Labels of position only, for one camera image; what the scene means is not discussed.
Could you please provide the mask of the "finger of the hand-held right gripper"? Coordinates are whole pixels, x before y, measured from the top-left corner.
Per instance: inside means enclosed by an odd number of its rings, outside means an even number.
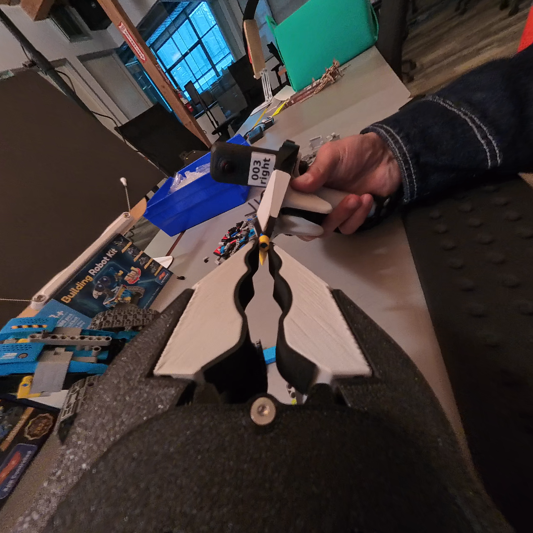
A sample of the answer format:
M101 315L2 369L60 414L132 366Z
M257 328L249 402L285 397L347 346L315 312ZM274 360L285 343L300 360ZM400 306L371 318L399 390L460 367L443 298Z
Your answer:
M290 174L274 170L257 209L257 234L272 238L276 221L290 184Z

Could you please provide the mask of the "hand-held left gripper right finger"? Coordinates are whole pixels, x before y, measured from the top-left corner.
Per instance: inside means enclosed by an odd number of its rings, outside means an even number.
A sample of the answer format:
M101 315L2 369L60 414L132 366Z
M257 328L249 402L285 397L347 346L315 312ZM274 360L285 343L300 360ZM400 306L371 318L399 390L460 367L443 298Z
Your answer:
M329 285L280 246L269 250L273 297L281 315L276 366L301 394L316 384L370 377L371 365Z

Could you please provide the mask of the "pile of small brick pieces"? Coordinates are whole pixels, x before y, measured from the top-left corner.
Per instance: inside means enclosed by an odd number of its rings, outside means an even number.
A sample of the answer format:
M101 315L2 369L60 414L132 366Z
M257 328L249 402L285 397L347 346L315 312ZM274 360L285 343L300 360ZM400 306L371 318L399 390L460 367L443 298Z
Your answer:
M247 243L257 240L256 216L247 217L228 229L213 251L215 265L220 265L236 254Z

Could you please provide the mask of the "grey desk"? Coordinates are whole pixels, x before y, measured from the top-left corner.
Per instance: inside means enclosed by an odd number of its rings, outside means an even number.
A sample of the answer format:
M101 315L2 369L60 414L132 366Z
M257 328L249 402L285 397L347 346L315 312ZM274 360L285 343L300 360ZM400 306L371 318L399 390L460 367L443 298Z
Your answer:
M310 139L335 133L345 138L395 113L409 101L410 91L372 47L343 67L343 76L310 99L297 103L275 117L275 124L254 147L278 149L289 139L309 152ZM172 277L153 307L164 310L185 288L191 287L216 268L213 250L226 230L251 213L248 202L213 217L181 235L159 231L146 252L152 257L172 255ZM403 222L398 215L369 231L350 236L337 233L304 242L279 236L281 249L342 290L409 355L441 403L465 457L470 452L457 410L443 357L416 272Z

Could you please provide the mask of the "person's right hand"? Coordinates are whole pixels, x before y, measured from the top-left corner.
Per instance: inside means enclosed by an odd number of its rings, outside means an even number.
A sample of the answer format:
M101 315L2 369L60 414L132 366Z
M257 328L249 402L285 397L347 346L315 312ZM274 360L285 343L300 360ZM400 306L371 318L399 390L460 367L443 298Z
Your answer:
M294 190L315 193L321 187L344 194L322 223L322 238L335 230L353 234L367 219L373 197L400 188L402 176L389 146L376 133L358 134L323 145L308 170L296 177Z

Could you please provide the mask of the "small grey device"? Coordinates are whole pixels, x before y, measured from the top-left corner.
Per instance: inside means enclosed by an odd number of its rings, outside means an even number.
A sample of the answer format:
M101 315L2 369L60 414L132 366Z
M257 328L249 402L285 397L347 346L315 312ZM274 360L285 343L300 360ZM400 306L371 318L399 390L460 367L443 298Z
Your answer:
M263 119L244 135L245 139L249 144L256 143L259 139L263 138L264 132L270 129L270 127L272 127L274 123L275 120L273 117Z

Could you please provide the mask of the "blue plastic bin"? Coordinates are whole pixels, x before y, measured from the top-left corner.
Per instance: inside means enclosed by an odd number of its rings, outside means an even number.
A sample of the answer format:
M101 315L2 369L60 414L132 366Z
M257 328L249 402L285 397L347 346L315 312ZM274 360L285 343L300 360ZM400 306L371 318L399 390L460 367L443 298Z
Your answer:
M144 217L174 236L246 202L250 187L218 183L210 173L170 192L169 177L147 203Z

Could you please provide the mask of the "clear plastic bags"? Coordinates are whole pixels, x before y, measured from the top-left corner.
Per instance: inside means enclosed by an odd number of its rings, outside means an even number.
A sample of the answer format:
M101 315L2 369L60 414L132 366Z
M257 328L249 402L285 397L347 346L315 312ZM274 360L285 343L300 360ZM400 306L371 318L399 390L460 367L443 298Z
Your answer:
M210 172L210 163L205 163L197 166L193 170L186 170L184 172L176 172L170 179L170 188L168 194L173 194L177 190L193 183L197 179L203 177Z

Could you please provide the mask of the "wooden model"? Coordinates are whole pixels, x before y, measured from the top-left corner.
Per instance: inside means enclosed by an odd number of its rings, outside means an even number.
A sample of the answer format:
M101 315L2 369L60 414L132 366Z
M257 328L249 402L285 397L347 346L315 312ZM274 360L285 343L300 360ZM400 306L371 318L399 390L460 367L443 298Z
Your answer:
M343 76L344 69L341 68L339 61L333 60L333 63L328 67L324 74L317 80L313 80L307 87L313 94L321 92L325 88L337 82L339 78Z

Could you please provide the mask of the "oval wooden board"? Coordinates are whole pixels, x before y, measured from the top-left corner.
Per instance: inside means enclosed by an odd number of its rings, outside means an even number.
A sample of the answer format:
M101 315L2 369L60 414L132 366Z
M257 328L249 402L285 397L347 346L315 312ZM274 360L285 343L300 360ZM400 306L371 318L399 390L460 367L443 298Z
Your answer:
M254 18L243 19L243 34L255 79L261 79L265 70L265 58L257 22Z

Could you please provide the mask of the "black monitor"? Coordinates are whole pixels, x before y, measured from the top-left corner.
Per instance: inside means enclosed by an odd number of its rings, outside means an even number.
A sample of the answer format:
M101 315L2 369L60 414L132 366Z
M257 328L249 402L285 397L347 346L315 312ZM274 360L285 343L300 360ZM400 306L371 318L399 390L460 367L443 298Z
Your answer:
M187 154L194 151L199 158L209 151L202 140L160 103L116 126L115 130L167 176L173 176L192 162L185 157Z

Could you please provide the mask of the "white backdrop base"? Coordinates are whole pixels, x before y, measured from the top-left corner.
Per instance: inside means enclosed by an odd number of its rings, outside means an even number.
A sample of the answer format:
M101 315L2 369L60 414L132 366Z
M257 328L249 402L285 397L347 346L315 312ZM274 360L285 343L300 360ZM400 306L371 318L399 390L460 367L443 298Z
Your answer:
M114 236L125 234L144 216L147 208L147 200L143 199L132 207L130 205L127 180L125 177L121 177L119 180L124 188L128 210L121 213L86 250L47 282L44 287L38 290L32 297L29 305L19 314L19 317L36 316L52 296L63 287L69 279L80 271L82 266L95 255L98 250L109 244Z

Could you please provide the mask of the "large paned window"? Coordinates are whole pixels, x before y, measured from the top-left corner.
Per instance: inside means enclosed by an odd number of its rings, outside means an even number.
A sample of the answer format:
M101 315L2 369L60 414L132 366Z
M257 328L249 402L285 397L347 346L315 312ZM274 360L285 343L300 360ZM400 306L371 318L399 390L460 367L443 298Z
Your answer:
M209 90L235 58L208 2L178 2L146 38L146 44L171 83L190 97Z

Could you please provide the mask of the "blue grey tracked toy robot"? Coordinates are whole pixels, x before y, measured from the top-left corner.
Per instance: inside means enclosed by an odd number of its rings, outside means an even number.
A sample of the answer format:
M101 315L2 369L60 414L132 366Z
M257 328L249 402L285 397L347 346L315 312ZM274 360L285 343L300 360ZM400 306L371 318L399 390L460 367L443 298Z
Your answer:
M59 312L10 320L1 329L1 394L28 400L68 390L58 422L64 442L97 377L157 316L118 304L84 328L61 325Z

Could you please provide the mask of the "wooden support beam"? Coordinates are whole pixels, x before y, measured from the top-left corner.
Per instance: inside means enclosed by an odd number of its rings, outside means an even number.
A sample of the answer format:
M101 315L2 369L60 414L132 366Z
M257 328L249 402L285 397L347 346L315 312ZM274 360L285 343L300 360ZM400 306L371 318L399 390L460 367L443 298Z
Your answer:
M179 98L174 86L161 69L159 63L157 63L154 54L142 39L139 31L131 22L119 1L98 1L98 3L117 30L121 33L124 41L135 54L143 69L169 104L170 108L177 115L181 123L198 139L203 141L207 148L210 148L212 143L206 133L197 123L187 106L184 105Z

